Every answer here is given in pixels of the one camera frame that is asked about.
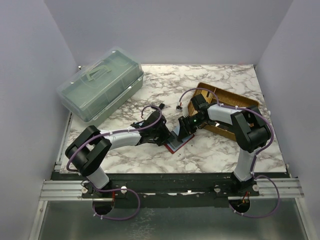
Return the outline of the red leather card holder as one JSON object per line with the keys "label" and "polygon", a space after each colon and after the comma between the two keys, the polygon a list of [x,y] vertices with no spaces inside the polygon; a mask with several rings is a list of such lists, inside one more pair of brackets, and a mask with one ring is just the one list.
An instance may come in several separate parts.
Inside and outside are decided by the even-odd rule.
{"label": "red leather card holder", "polygon": [[180,127],[176,126],[170,133],[169,139],[166,141],[164,146],[168,149],[168,151],[172,154],[176,153],[180,148],[182,148],[185,144],[187,144],[192,138],[194,138],[194,134],[185,137],[182,140],[178,140]]}

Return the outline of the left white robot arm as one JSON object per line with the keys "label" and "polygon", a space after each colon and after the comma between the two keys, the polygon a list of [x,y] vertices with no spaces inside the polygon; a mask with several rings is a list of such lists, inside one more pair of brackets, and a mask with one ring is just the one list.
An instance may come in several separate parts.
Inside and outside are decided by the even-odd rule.
{"label": "left white robot arm", "polygon": [[111,191],[110,179],[101,167],[107,153],[127,146],[165,145],[173,136],[166,122],[162,113],[156,110],[147,119],[123,129],[101,131],[90,125],[67,147],[66,168],[87,178],[94,185],[93,191],[99,197],[107,197]]}

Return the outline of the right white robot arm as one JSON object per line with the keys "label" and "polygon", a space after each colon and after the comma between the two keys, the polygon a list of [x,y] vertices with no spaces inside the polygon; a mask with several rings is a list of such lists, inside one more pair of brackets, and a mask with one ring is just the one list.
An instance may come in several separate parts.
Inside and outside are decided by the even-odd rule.
{"label": "right white robot arm", "polygon": [[181,141],[193,135],[204,123],[210,125],[217,122],[231,126],[240,152],[233,171],[236,180],[230,183],[230,191],[236,196],[243,195],[248,190],[246,181],[253,178],[257,155],[274,140],[271,124],[256,106],[228,106],[218,101],[208,103],[202,94],[195,95],[191,103],[197,113],[178,119],[177,139]]}

